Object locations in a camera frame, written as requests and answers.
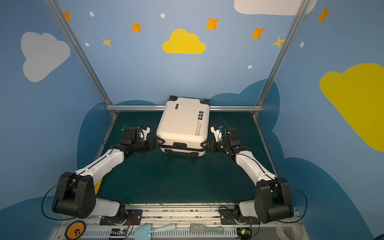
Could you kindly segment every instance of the aluminum frame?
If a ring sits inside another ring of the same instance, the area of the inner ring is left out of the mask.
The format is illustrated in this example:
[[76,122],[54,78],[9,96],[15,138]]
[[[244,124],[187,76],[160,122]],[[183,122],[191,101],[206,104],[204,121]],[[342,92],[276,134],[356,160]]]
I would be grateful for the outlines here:
[[[127,112],[127,111],[163,111],[165,105],[107,105],[108,111]],[[252,112],[261,111],[262,106],[210,106],[210,111],[220,112]]]
[[[276,57],[275,63],[273,64],[272,70],[267,78],[267,81],[265,82],[262,91],[260,92],[260,95],[257,99],[256,105],[262,106],[264,103],[264,100],[269,92],[269,90],[272,87],[272,84],[280,70],[281,65],[283,64],[283,61],[289,51],[289,48],[291,47],[293,40],[295,39],[295,36],[297,32],[299,31],[299,28],[304,20],[305,17],[305,11],[308,7],[308,4],[311,0],[302,0],[301,4],[296,12],[296,15],[292,21],[292,24],[288,30],[288,33],[285,37],[285,41],[283,42],[283,46],[280,48],[279,54]],[[253,116],[256,117],[258,112],[253,112]]]
[[[223,226],[225,230],[231,230],[236,227],[250,227],[250,225],[221,225],[220,214],[218,209],[220,207],[228,207],[229,209],[234,208],[234,203],[187,203],[187,204],[129,204],[126,205],[126,209],[141,209],[143,210],[141,216],[140,225],[144,224],[152,224],[152,227],[161,227],[164,225],[176,223],[179,230],[183,230],[183,228],[189,228],[191,223],[200,223],[204,224],[208,227],[217,227]],[[59,219],[68,219],[68,216],[59,217]],[[294,207],[294,216],[292,218],[287,218],[285,221],[294,221],[300,218],[300,214],[296,207]],[[68,225],[78,219],[69,219],[65,221],[56,222],[55,227],[51,233],[49,240],[61,240],[65,237],[64,232]],[[88,230],[99,231],[99,232],[108,232],[111,228],[117,228],[118,226],[100,226],[100,218],[99,217],[89,217],[86,219],[82,219],[87,225]],[[302,240],[308,240],[308,235],[306,234],[305,228],[303,226],[302,221],[298,223],[299,228],[303,231]],[[269,222],[269,223],[261,223],[260,228],[275,228],[277,222]],[[133,233],[137,229],[138,226],[134,226]],[[95,235],[94,239],[108,239],[108,235],[105,237],[98,237]],[[178,238],[183,239],[185,236],[175,235],[169,238]],[[194,235],[193,238],[205,238],[206,235]],[[211,236],[217,240],[225,240],[226,237],[220,235]],[[153,235],[152,238],[163,238],[163,236]]]
[[[48,5],[49,9],[51,10],[53,16],[55,17],[57,23],[63,30],[65,36],[67,37],[68,41],[71,43],[71,46],[73,47],[74,51],[76,52],[78,58],[80,59],[81,63],[83,64],[85,70],[87,71],[89,77],[91,78],[93,84],[95,85],[97,91],[99,92],[100,96],[102,97],[103,101],[107,105],[112,105],[112,101],[109,98],[103,84],[101,83],[99,77],[97,76],[95,70],[93,69],[91,62],[89,61],[87,55],[85,54],[83,48],[81,47],[81,44],[79,40],[76,37],[76,34],[74,33],[73,29],[71,28],[71,25],[68,23],[67,19],[63,15],[63,10],[61,9],[59,3],[57,0],[45,0],[46,4]],[[111,111],[111,114],[115,117],[117,116],[117,112]]]
[[98,159],[98,158],[101,156],[101,153],[103,152],[103,149],[104,149],[104,144],[103,144],[103,143],[107,141],[109,135],[111,134],[111,131],[112,131],[113,125],[114,125],[115,122],[116,122],[116,119],[117,119],[117,116],[114,116],[114,117],[112,118],[112,121],[111,121],[111,123],[109,124],[108,130],[107,130],[107,133],[105,134],[105,136],[104,136],[104,138],[103,138],[103,142],[101,143],[101,145],[100,145],[100,147],[99,147],[99,150],[97,151],[97,154],[96,154],[96,157],[95,157],[94,161],[95,161],[96,159]]
[[261,140],[262,140],[262,143],[263,143],[263,147],[264,147],[266,156],[268,157],[268,160],[269,160],[269,162],[270,162],[271,165],[272,165],[273,173],[274,173],[277,177],[279,177],[278,174],[277,174],[277,172],[276,172],[275,165],[274,165],[273,162],[272,162],[271,155],[269,154],[268,148],[267,148],[267,146],[266,146],[266,144],[265,144],[265,140],[264,140],[262,131],[261,131],[260,127],[259,127],[259,124],[258,124],[256,118],[253,118],[253,121],[255,122],[255,125],[256,125],[256,128],[257,128],[257,132],[259,133],[260,138],[261,138]]

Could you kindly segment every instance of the black mounting plate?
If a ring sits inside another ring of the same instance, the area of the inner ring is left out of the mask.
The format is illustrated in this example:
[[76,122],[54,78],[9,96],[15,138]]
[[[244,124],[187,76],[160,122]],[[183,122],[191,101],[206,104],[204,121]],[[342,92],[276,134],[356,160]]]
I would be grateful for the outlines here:
[[219,209],[221,225],[258,225],[259,219],[256,217],[235,218],[234,209]]
[[[141,222],[141,215],[143,210],[141,209],[126,209],[125,210],[127,213],[127,221],[123,223],[122,226],[127,226],[129,225],[129,218],[131,217],[132,223],[131,225],[140,225]],[[102,217],[100,220],[100,225],[101,226],[116,226],[116,224],[110,220],[110,217]]]

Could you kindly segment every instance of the dark green floor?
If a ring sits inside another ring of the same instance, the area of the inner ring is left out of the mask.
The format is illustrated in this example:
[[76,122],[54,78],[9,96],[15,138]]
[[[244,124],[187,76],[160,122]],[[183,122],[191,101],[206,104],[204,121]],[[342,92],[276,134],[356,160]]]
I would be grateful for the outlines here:
[[[125,126],[146,125],[153,139],[162,112],[121,112],[106,143],[113,145]],[[242,145],[248,146],[257,160],[272,172],[262,141],[249,112],[212,112],[209,126],[223,125],[238,129]],[[214,139],[209,131],[209,139]],[[230,157],[207,153],[202,157],[181,157],[155,149],[130,156],[107,174],[99,198],[125,203],[199,203],[239,202],[254,197],[255,185]]]

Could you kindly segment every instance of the black cable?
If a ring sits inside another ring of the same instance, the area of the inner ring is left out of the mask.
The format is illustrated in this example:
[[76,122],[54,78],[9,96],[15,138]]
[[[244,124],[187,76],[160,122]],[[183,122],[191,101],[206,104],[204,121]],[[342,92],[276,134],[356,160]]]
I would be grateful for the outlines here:
[[220,116],[218,116],[224,123],[225,123],[225,126],[228,128],[228,125],[227,123],[224,121],[224,119],[222,119]]
[[131,229],[131,232],[130,232],[125,238],[127,238],[128,236],[130,236],[131,233],[132,233],[132,231],[133,231],[133,223],[132,223],[132,229]]
[[261,222],[260,222],[260,219],[259,219],[259,227],[257,228],[257,232],[255,233],[255,235],[253,237],[250,238],[250,240],[253,239],[259,233],[259,231],[260,231],[260,224],[261,224]]
[[270,176],[269,176],[269,175],[262,169],[262,167],[260,166],[260,164],[259,164],[255,159],[253,159],[253,158],[251,158],[251,157],[249,157],[249,156],[247,156],[247,155],[244,155],[244,154],[239,154],[239,153],[238,153],[237,155],[246,156],[246,157],[248,157],[249,159],[253,160],[253,161],[259,166],[259,168],[263,171],[263,173],[264,173],[267,177],[269,177],[271,180],[273,180],[273,181],[275,181],[275,182],[278,182],[278,183],[280,183],[280,184],[283,184],[283,185],[285,185],[285,186],[287,186],[287,187],[289,187],[289,188],[292,188],[293,190],[296,190],[296,191],[298,191],[298,192],[300,192],[300,193],[302,193],[302,194],[304,195],[304,197],[305,197],[305,209],[304,209],[304,213],[303,213],[303,215],[301,216],[301,218],[300,218],[299,220],[296,220],[296,221],[293,221],[293,222],[282,222],[282,221],[278,221],[278,222],[282,222],[282,223],[296,223],[296,222],[301,221],[301,220],[303,219],[303,217],[305,216],[305,214],[307,213],[307,207],[308,207],[308,199],[307,199],[307,196],[305,195],[305,193],[303,193],[302,191],[300,191],[300,190],[298,190],[298,189],[296,189],[296,188],[294,188],[294,187],[289,186],[288,184],[282,183],[282,182],[280,182],[280,181],[277,181],[276,179],[271,178],[271,177],[270,177]]
[[54,189],[55,187],[59,186],[59,185],[62,184],[62,183],[67,182],[68,180],[62,181],[61,183],[55,185],[55,186],[52,187],[50,190],[48,190],[48,192],[44,195],[43,200],[41,201],[41,212],[42,212],[42,214],[44,215],[44,217],[46,217],[46,218],[48,218],[48,219],[51,219],[51,220],[56,220],[56,221],[66,221],[66,220],[70,220],[70,219],[74,219],[74,218],[76,218],[76,217],[72,217],[72,218],[68,218],[68,219],[51,218],[51,217],[48,217],[47,215],[45,215],[45,213],[44,213],[44,209],[43,209],[44,199],[45,199],[45,197],[48,195],[48,193],[49,193],[52,189]]
[[226,206],[221,206],[221,207],[218,208],[218,211],[219,211],[220,209],[222,209],[222,208],[223,208],[223,209],[229,209],[229,208],[227,208]]
[[[118,142],[120,141],[120,139],[122,139],[122,137],[119,138],[119,140],[117,140],[117,141],[115,142],[115,144],[118,143]],[[107,143],[107,141],[102,142],[102,144],[106,147],[105,143]],[[111,148],[111,147],[112,147],[112,146],[109,146],[109,148]]]
[[126,118],[125,118],[125,120],[124,120],[124,126],[123,126],[123,130],[125,129],[125,122],[127,121],[127,119],[129,118],[130,116],[127,116]]
[[[103,160],[106,156],[107,156],[107,155],[105,155],[102,159],[100,159],[99,161],[97,161],[95,164],[97,164],[98,162],[100,162],[101,160]],[[46,218],[48,218],[48,219],[51,219],[51,220],[56,220],[56,221],[66,221],[66,220],[70,220],[70,219],[74,219],[74,218],[76,218],[76,217],[68,218],[68,219],[51,218],[51,217],[48,217],[48,216],[45,214],[44,209],[43,209],[44,200],[45,200],[45,198],[47,197],[48,193],[49,193],[52,189],[54,189],[55,187],[59,186],[60,184],[65,183],[65,182],[67,182],[67,181],[73,179],[74,177],[76,177],[76,175],[74,175],[74,176],[70,177],[69,179],[67,179],[67,180],[65,180],[65,181],[63,181],[63,182],[61,182],[61,183],[55,185],[55,186],[52,187],[50,190],[48,190],[48,192],[44,195],[43,200],[41,201],[41,213],[44,215],[44,217],[46,217]],[[66,187],[66,189],[69,188],[69,187],[71,187],[74,183],[75,183],[75,182],[72,182],[68,187]]]

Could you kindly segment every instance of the metal rail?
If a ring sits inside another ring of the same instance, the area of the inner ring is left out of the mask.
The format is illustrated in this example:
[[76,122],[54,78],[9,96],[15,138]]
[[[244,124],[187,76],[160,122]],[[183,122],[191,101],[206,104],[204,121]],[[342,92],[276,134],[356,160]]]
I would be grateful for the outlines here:
[[273,81],[275,80],[277,73],[279,72],[279,69],[281,65],[283,64],[283,61],[288,53],[289,48],[292,45],[292,42],[299,31],[299,28],[301,26],[301,23],[304,20],[305,17],[305,11],[307,9],[307,6],[311,0],[302,0],[298,11],[292,21],[292,24],[288,30],[288,33],[285,37],[285,41],[283,42],[283,46],[281,47],[279,54],[277,55],[276,61],[273,64],[271,73],[269,74],[267,81],[265,82],[265,85],[259,95],[259,98],[257,99],[256,105],[262,106],[263,102],[269,92],[269,89],[271,88]]
[[[129,112],[129,111],[163,111],[165,105],[107,105],[108,111]],[[262,106],[210,106],[210,111],[218,112],[259,112]]]
[[[104,86],[102,85],[99,77],[96,74],[96,71],[93,69],[91,62],[89,61],[87,55],[85,54],[83,48],[81,47],[81,44],[79,40],[77,39],[73,29],[71,28],[71,25],[68,23],[67,19],[63,15],[63,11],[57,2],[57,0],[45,0],[46,4],[48,5],[49,9],[51,10],[53,16],[55,17],[57,23],[63,30],[65,36],[71,43],[74,51],[76,52],[77,56],[79,57],[81,63],[83,64],[85,70],[87,71],[89,77],[91,78],[93,84],[95,85],[97,91],[101,95],[103,101],[105,104],[113,104],[111,99],[109,98]],[[111,111],[113,116],[117,115],[117,112]]]

